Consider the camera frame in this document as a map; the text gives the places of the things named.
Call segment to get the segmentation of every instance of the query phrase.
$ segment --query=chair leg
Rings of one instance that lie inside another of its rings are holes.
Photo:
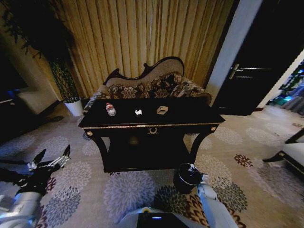
[[[279,151],[278,153],[275,154],[275,156],[268,158],[268,159],[263,159],[263,162],[278,162],[283,160],[285,153],[283,151]]]

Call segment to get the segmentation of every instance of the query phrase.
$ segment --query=table drawer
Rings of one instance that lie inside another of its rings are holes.
[[[213,132],[216,130],[218,124],[206,125],[174,125],[174,126],[141,126],[141,127],[111,127],[111,128],[94,128],[85,129],[85,132],[90,134],[97,134],[98,136],[115,136],[118,134],[128,135],[160,135],[160,134],[176,134],[176,133],[201,133]]]

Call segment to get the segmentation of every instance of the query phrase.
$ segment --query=beige curtain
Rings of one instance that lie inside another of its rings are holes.
[[[139,76],[178,56],[185,76],[203,85],[233,0],[63,0],[58,16],[74,34],[73,76],[90,97],[116,68]]]

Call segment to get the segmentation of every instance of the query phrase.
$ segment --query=brass drawer pull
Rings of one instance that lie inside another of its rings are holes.
[[[150,127],[148,134],[158,134],[157,127]]]

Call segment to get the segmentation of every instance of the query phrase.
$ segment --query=black trash can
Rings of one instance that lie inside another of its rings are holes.
[[[177,191],[189,194],[201,182],[202,175],[193,164],[183,163],[175,172],[173,183]]]

